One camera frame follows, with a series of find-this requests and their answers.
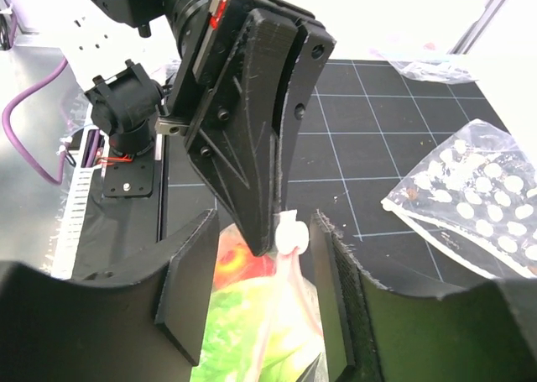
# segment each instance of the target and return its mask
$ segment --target metal bracket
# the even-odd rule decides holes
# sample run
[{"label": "metal bracket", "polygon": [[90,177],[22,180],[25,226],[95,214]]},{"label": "metal bracket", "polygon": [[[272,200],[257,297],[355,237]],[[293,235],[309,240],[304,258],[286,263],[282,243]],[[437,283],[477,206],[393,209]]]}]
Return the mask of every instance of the metal bracket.
[{"label": "metal bracket", "polygon": [[184,136],[188,130],[188,124],[179,120],[169,118],[158,118],[157,123],[154,125],[157,134],[164,134],[166,136]]},{"label": "metal bracket", "polygon": [[135,157],[131,162],[108,166],[102,185],[104,197],[149,197],[153,194],[154,154]]}]

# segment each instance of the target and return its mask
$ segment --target gray metal surface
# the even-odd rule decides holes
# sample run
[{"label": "gray metal surface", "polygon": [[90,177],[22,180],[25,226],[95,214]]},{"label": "gray metal surface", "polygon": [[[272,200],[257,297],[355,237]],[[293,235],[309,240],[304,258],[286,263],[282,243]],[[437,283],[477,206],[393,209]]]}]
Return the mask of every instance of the gray metal surface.
[{"label": "gray metal surface", "polygon": [[[15,47],[0,52],[0,107],[27,87],[46,77],[60,63],[58,50]],[[66,116],[86,116],[87,102],[72,72],[60,77],[14,111],[15,133],[36,160],[56,174],[56,151],[65,136]],[[66,171],[70,179],[72,171]],[[54,236],[60,225],[69,181],[62,187],[43,181],[18,155],[0,130],[0,260],[17,259],[47,269],[55,250]]]}]

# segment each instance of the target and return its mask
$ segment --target metal frame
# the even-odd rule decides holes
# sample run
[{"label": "metal frame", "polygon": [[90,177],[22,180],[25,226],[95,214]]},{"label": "metal frame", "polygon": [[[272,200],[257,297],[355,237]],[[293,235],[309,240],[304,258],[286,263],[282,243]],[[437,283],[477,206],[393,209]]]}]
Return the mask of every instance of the metal frame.
[{"label": "metal frame", "polygon": [[450,53],[453,55],[465,55],[468,53],[505,2],[507,0],[489,0],[481,17],[464,33]]}]

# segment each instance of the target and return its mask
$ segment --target black cutting mat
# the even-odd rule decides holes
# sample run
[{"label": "black cutting mat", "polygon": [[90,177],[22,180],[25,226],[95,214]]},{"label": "black cutting mat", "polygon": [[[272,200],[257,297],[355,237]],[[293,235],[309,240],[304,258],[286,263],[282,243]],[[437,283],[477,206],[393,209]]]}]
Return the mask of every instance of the black cutting mat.
[{"label": "black cutting mat", "polygon": [[[470,120],[506,130],[475,84],[446,86],[411,81],[388,63],[331,60],[300,128],[290,174],[288,207],[309,222],[319,208],[344,232],[358,260],[368,253],[462,287],[481,278],[408,228],[380,202],[431,150]],[[169,162],[169,233],[199,211],[217,207],[191,169],[181,139]],[[231,223],[220,211],[223,227]],[[303,271],[312,280],[310,256]]]}]

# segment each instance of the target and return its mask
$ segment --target white mounting plate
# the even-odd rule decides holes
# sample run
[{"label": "white mounting plate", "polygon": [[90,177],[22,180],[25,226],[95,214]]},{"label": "white mounting plate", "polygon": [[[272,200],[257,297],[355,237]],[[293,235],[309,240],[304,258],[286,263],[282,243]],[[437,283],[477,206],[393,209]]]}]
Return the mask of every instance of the white mounting plate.
[{"label": "white mounting plate", "polygon": [[57,33],[56,42],[84,91],[95,86],[93,78],[101,76],[109,80],[127,68],[126,60],[138,63],[143,53],[138,32],[104,14],[69,21]]}]

